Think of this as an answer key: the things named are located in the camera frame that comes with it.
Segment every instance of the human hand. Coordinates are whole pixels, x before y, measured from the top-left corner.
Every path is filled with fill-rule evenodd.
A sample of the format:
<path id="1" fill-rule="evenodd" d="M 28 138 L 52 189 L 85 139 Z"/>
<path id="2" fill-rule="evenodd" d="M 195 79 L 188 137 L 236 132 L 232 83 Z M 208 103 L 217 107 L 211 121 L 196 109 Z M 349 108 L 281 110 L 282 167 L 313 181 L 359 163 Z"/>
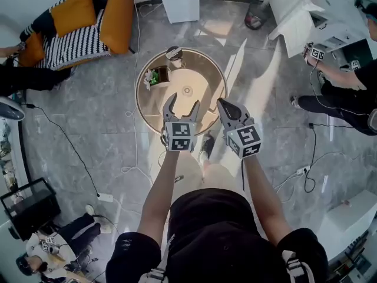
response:
<path id="1" fill-rule="evenodd" d="M 320 62 L 319 60 L 313 58 L 311 55 L 308 55 L 306 57 L 306 63 L 313 66 L 313 67 L 317 66 L 319 62 Z"/>

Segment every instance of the table top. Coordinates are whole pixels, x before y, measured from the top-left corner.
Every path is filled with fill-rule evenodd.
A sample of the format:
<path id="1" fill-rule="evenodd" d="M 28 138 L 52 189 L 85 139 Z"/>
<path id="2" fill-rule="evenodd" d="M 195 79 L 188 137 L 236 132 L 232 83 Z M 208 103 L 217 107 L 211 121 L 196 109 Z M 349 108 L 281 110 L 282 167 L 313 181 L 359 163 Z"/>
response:
<path id="1" fill-rule="evenodd" d="M 188 115 L 195 101 L 199 100 L 196 135 L 206 132 L 217 121 L 216 101 L 227 97 L 225 78 L 219 66 L 200 51 L 182 48 L 182 52 L 181 68 L 176 68 L 163 51 L 144 66 L 137 80 L 137 108 L 145 123 L 156 133 L 161 133 L 162 108 L 172 94 L 177 93 L 173 112 L 178 118 Z M 146 72 L 164 65 L 168 66 L 170 82 L 152 85 L 148 90 L 144 84 Z"/>

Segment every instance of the person's foot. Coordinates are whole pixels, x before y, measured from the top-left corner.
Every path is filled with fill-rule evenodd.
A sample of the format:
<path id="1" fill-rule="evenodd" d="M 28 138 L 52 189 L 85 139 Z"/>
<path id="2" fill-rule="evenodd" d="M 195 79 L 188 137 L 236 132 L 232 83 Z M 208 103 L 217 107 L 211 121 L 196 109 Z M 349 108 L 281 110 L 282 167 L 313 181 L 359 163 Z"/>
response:
<path id="1" fill-rule="evenodd" d="M 89 252 L 89 255 L 93 254 L 93 246 L 91 246 L 90 244 L 87 246 L 87 250 Z"/>
<path id="2" fill-rule="evenodd" d="M 103 217 L 102 215 L 96 215 L 94 211 L 94 207 L 92 205 L 86 205 L 85 211 L 94 218 L 96 223 L 99 223 L 101 225 L 101 233 L 111 233 L 112 229 L 110 224 L 108 223 L 108 220 Z"/>
<path id="3" fill-rule="evenodd" d="M 201 164 L 203 164 L 205 160 L 208 160 L 210 158 L 213 147 L 214 137 L 208 132 L 203 137 L 203 142 L 201 144 L 201 149 L 199 153 L 199 162 Z"/>
<path id="4" fill-rule="evenodd" d="M 93 218 L 96 223 L 99 223 L 101 225 L 100 227 L 101 233 L 111 233 L 113 231 L 111 229 L 110 224 L 108 224 L 109 221 L 105 217 L 101 215 L 93 215 Z"/>
<path id="5" fill-rule="evenodd" d="M 76 73 L 76 70 L 77 70 L 77 66 L 75 66 L 75 67 L 71 67 L 71 74 L 70 74 L 70 76 L 68 77 L 68 78 L 66 78 L 64 81 L 69 81 L 74 75 L 75 75 L 75 73 Z"/>
<path id="6" fill-rule="evenodd" d="M 322 71 L 318 71 L 317 76 L 318 76 L 318 81 L 321 87 L 324 85 L 325 82 L 330 82 Z"/>
<path id="7" fill-rule="evenodd" d="M 290 104 L 297 109 L 302 109 L 299 105 L 299 97 L 298 96 L 291 96 L 290 99 Z"/>

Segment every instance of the black shirt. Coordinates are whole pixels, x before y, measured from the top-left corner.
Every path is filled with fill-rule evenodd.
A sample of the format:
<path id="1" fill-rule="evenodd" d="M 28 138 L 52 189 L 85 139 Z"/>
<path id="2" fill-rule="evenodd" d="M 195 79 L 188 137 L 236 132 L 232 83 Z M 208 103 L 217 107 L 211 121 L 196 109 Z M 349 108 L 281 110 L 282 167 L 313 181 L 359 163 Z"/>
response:
<path id="1" fill-rule="evenodd" d="M 247 200 L 229 190 L 203 189 L 178 198 L 171 207 L 166 275 L 175 282 L 290 282 L 282 251 L 296 252 L 316 283 L 325 282 L 325 250 L 310 229 L 285 236 L 277 247 L 260 237 Z M 106 269 L 107 283 L 137 283 L 161 261 L 157 242 L 124 233 Z"/>
<path id="2" fill-rule="evenodd" d="M 366 90 L 356 91 L 355 97 L 360 104 L 360 110 L 370 113 L 374 108 L 377 108 L 377 60 L 355 70 L 355 74 L 366 87 Z"/>

